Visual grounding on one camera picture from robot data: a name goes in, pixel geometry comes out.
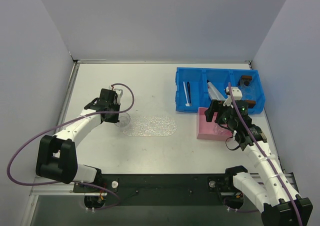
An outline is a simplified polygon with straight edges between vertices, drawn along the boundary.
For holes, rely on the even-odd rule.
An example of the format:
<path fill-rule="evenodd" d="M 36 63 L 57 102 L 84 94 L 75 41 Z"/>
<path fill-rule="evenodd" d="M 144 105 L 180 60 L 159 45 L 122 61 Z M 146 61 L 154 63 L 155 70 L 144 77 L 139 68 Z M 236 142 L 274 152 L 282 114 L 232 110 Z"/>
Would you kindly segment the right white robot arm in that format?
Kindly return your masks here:
<path fill-rule="evenodd" d="M 225 104 L 213 99 L 204 112 L 207 122 L 215 122 L 232 133 L 247 155 L 262 183 L 256 182 L 244 166 L 227 168 L 229 187 L 241 191 L 261 213 L 265 226 L 305 226 L 313 205 L 291 185 L 272 153 L 262 129 L 252 123 L 248 102 Z"/>

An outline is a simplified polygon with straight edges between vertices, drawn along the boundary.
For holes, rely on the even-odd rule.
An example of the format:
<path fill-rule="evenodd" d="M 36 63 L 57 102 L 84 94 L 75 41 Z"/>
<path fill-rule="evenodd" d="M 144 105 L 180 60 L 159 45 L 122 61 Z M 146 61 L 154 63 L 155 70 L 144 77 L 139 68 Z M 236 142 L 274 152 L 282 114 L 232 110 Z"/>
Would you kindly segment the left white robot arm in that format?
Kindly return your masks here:
<path fill-rule="evenodd" d="M 65 126 L 53 136 L 45 135 L 39 143 L 35 172 L 37 176 L 69 184 L 84 182 L 92 192 L 101 189 L 101 170 L 79 164 L 76 148 L 80 142 L 103 122 L 118 123 L 121 89 L 101 89 L 99 97 L 81 111 L 80 120 Z"/>

